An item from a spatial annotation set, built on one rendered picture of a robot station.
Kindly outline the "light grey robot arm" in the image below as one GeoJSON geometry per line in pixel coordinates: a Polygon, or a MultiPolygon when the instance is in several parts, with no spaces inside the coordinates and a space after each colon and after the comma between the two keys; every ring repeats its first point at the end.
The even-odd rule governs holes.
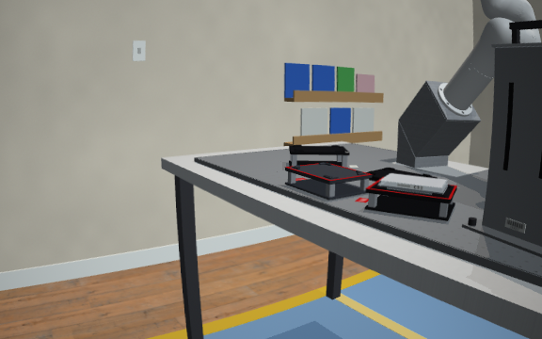
{"type": "MultiPolygon", "coordinates": [[[[444,106],[461,117],[471,113],[471,104],[494,78],[495,48],[491,44],[512,43],[509,23],[535,21],[534,10],[527,0],[481,0],[481,4],[491,20],[449,83],[438,87],[438,97],[444,106]]],[[[520,43],[533,42],[541,42],[538,29],[520,30],[520,43]]]]}

